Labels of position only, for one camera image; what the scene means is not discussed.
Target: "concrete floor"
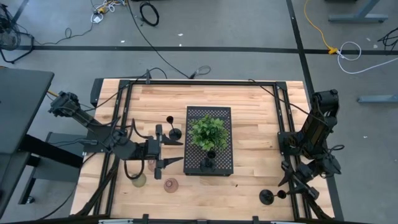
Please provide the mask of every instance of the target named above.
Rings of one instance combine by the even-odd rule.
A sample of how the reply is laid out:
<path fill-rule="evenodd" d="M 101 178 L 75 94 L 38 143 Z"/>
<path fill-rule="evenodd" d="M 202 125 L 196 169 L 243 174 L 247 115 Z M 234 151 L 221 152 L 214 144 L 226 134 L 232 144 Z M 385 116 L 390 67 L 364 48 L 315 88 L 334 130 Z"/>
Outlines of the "concrete floor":
<path fill-rule="evenodd" d="M 15 14 L 22 0 L 7 0 L 11 14 Z M 355 41 L 363 49 L 382 49 L 377 39 L 395 29 L 398 4 L 394 0 L 381 1 L 374 13 L 389 14 L 383 24 L 330 24 L 328 14 L 353 12 L 364 1 L 335 3 L 311 1 L 308 16 L 325 32 L 328 43 L 340 47 L 343 42 Z M 152 2 L 160 13 L 160 24 L 153 28 L 142 26 L 143 33 L 154 46 L 187 47 L 272 47 L 295 49 L 296 43 L 286 2 L 280 0 L 164 0 Z M 305 20 L 303 0 L 293 0 L 297 23 L 305 49 L 325 49 L 320 34 Z M 139 3 L 133 3 L 137 13 Z M 74 34 L 90 28 L 91 3 L 71 0 L 29 0 L 18 23 L 31 32 L 38 41 L 56 41 L 63 37 L 66 27 Z M 126 8 L 117 7 L 104 21 L 83 37 L 66 40 L 59 45 L 69 46 L 147 46 L 138 33 Z M 15 57 L 23 51 L 6 52 Z M 200 78 L 209 79 L 263 79 L 304 80 L 298 54 L 250 52 L 161 52 L 177 68 L 193 73 L 199 66 L 210 65 L 212 72 Z M 336 88 L 340 93 L 338 125 L 328 144 L 344 144 L 345 150 L 335 152 L 342 175 L 336 184 L 345 220 L 366 223 L 395 223 L 398 207 L 398 123 L 396 105 L 360 105 L 360 95 L 397 93 L 396 71 L 398 62 L 364 72 L 348 75 L 338 67 L 336 56 L 306 55 L 315 91 Z M 362 70 L 385 62 L 393 56 L 362 56 L 356 62 L 344 62 L 349 71 Z M 83 103 L 89 102 L 93 80 L 98 77 L 140 75 L 147 68 L 160 67 L 169 78 L 183 78 L 154 52 L 132 51 L 67 51 L 36 50 L 11 68 L 45 70 L 55 73 L 53 91 L 71 91 Z M 45 99 L 29 130 L 31 135 L 44 139 L 49 131 L 56 133 L 86 134 L 84 128 L 66 118 L 54 118 L 47 113 L 49 100 Z M 23 189 L 29 176 L 26 170 L 16 194 Z M 73 190 L 73 183 L 37 182 L 32 195 L 37 202 L 16 205 L 12 198 L 0 222 L 32 220 L 55 207 Z M 53 217 L 68 215 L 69 201 Z"/>

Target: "yellow cable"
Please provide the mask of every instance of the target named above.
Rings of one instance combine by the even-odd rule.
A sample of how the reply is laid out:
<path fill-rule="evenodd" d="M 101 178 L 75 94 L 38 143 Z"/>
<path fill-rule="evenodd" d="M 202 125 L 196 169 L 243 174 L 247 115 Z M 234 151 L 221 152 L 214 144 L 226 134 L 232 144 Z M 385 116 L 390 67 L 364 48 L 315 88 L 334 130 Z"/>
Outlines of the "yellow cable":
<path fill-rule="evenodd" d="M 328 49 L 329 49 L 329 54 L 335 54 L 335 53 L 338 51 L 338 49 L 335 48 L 335 47 L 330 47 L 330 46 L 328 45 L 328 43 L 326 43 L 326 40 L 325 40 L 325 37 L 323 36 L 322 30 L 319 29 L 316 25 L 314 25 L 314 24 L 311 22 L 311 20 L 308 18 L 308 16 L 307 16 L 307 3 L 308 3 L 308 2 L 309 2 L 309 0 L 306 0 L 306 1 L 305 1 L 305 4 L 304 4 L 304 15 L 305 15 L 305 17 L 307 18 L 307 21 L 311 24 L 311 26 L 313 26 L 314 28 L 316 28 L 316 29 L 321 33 L 322 39 L 323 39 L 323 43 L 325 43 L 325 45 L 326 45 L 326 46 L 328 47 Z"/>
<path fill-rule="evenodd" d="M 51 95 L 53 95 L 53 96 L 55 96 L 55 97 L 58 97 L 58 94 L 54 93 L 54 92 L 51 91 L 51 90 L 47 90 L 47 93 L 50 93 Z"/>

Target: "metal desk leg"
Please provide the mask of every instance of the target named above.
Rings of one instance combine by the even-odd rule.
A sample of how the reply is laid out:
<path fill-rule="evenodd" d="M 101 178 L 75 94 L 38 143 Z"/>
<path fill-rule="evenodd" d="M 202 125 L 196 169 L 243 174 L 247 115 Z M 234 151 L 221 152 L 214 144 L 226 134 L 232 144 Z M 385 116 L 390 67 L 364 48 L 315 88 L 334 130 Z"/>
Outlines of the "metal desk leg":
<path fill-rule="evenodd" d="M 358 103 L 398 103 L 398 95 L 360 96 Z"/>
<path fill-rule="evenodd" d="M 384 22 L 388 15 L 369 14 L 380 0 L 368 0 L 368 2 L 356 13 L 347 15 L 330 15 L 330 22 Z"/>

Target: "artificial plant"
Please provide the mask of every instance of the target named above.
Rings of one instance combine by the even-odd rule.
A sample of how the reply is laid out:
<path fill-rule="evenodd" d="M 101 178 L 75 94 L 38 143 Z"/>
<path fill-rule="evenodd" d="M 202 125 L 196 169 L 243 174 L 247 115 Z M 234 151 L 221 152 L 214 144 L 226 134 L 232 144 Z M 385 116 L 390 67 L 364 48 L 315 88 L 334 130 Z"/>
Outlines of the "artificial plant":
<path fill-rule="evenodd" d="M 204 151 L 219 150 L 223 151 L 227 147 L 228 130 L 224 128 L 224 121 L 214 119 L 208 114 L 202 119 L 193 120 L 190 125 L 192 130 L 192 142 L 201 147 Z"/>

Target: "black perforated box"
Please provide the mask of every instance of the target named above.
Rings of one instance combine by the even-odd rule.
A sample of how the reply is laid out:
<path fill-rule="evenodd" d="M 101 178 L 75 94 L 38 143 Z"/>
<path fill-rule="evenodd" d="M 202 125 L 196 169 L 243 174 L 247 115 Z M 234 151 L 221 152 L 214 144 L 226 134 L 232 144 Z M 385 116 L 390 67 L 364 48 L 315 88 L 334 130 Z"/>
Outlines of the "black perforated box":
<path fill-rule="evenodd" d="M 216 168 L 213 172 L 202 172 L 200 161 L 206 157 L 206 152 L 200 147 L 191 144 L 192 135 L 188 132 L 192 130 L 190 123 L 194 119 L 201 119 L 206 114 L 214 119 L 219 118 L 224 121 L 224 128 L 228 130 L 227 148 L 223 151 L 216 150 Z M 231 108 L 209 107 L 209 106 L 188 106 L 187 107 L 187 127 L 185 130 L 185 150 L 184 150 L 184 173 L 186 175 L 211 175 L 229 176 L 234 173 L 233 148 L 232 148 L 232 124 Z"/>

